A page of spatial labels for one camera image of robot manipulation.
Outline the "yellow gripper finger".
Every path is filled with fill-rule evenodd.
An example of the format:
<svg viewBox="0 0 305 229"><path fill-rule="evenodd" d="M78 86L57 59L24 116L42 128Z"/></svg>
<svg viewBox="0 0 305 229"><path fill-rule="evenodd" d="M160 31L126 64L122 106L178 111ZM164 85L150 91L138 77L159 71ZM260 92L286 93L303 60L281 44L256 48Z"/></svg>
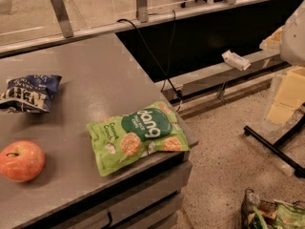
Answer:
<svg viewBox="0 0 305 229"><path fill-rule="evenodd" d="M259 48L261 50L278 51L280 48L281 37L282 28L278 28L260 43Z"/></svg>
<svg viewBox="0 0 305 229"><path fill-rule="evenodd" d="M304 102L305 68L296 67L280 77L266 120L276 125L283 125Z"/></svg>

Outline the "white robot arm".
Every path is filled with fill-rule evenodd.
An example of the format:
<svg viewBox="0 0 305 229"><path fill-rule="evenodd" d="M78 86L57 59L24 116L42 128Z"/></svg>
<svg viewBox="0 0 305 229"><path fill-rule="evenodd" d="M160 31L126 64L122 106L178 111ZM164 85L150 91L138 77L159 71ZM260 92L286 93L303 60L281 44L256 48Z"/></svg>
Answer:
<svg viewBox="0 0 305 229"><path fill-rule="evenodd" d="M305 102L305 1L259 48L279 51L281 60L293 66L281 76L266 114L267 121L282 125Z"/></svg>

